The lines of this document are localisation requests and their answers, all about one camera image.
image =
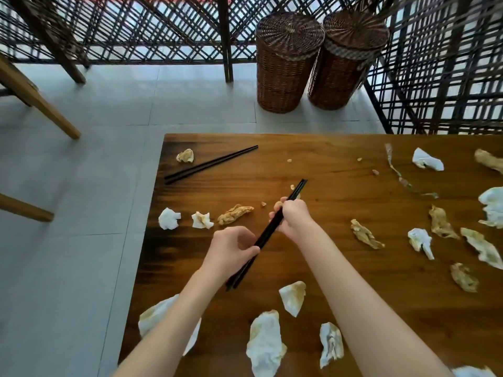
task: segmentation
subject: wicker basket lid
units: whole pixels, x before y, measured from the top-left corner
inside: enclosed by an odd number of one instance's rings
[[[323,20],[326,37],[348,49],[377,50],[389,38],[384,21],[367,12],[334,12]]]
[[[259,21],[256,37],[281,57],[298,57],[318,50],[325,33],[321,24],[312,17],[280,12]]]

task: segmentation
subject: laundry basket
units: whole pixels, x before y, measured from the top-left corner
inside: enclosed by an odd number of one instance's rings
[[[321,25],[312,17],[274,13],[256,27],[256,99],[273,113],[298,106],[320,46]]]
[[[323,109],[344,107],[386,45],[389,30],[368,12],[334,12],[324,18],[325,41],[309,83],[311,103]]]

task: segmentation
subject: floor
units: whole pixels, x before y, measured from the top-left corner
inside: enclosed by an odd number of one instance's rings
[[[0,99],[0,192],[55,212],[0,211],[2,377],[114,371],[164,134],[384,133],[363,89],[335,112],[263,111],[253,64],[231,85],[221,66],[94,66],[84,87],[58,66],[20,69],[82,137]]]

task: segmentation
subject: person's left hand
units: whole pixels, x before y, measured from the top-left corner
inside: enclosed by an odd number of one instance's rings
[[[255,240],[255,234],[244,226],[216,231],[201,268],[219,275],[223,283],[238,272],[249,259],[260,253],[260,248],[253,246]]]

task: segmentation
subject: black chopstick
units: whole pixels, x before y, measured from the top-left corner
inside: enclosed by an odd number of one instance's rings
[[[306,183],[307,180],[303,178],[297,185],[297,187],[293,190],[292,194],[288,196],[287,199],[296,199]],[[258,240],[256,240],[254,246],[258,246],[262,249],[266,245],[267,241],[274,233],[274,231],[278,228],[278,226],[280,226],[282,220],[283,220],[283,207],[280,207],[280,209],[276,212],[271,222],[269,222],[269,224],[266,226],[266,228],[264,229]],[[255,258],[256,255],[252,259],[250,259],[244,266],[242,266],[241,269],[238,272],[236,272],[236,274],[234,274],[229,278],[229,280],[225,284],[226,291],[237,288],[237,286],[241,283],[244,276],[252,266],[253,262],[255,261]]]
[[[176,173],[173,173],[173,174],[169,174],[168,176],[164,177],[165,180],[167,180],[165,182],[165,184],[166,185],[173,184],[174,182],[176,182],[178,180],[181,180],[183,178],[189,177],[189,176],[193,175],[194,173],[201,172],[202,170],[211,168],[214,165],[223,163],[223,162],[225,162],[227,160],[230,160],[230,159],[233,159],[235,157],[244,155],[245,153],[251,152],[251,151],[257,149],[258,147],[259,147],[258,145],[254,145],[253,147],[245,148],[245,149],[242,149],[241,151],[229,153],[228,155],[221,156],[221,157],[218,157],[218,158],[210,160],[210,161],[206,161],[205,163],[196,165],[196,166],[194,166],[192,168],[184,169],[184,170],[181,170],[179,172],[176,172]]]

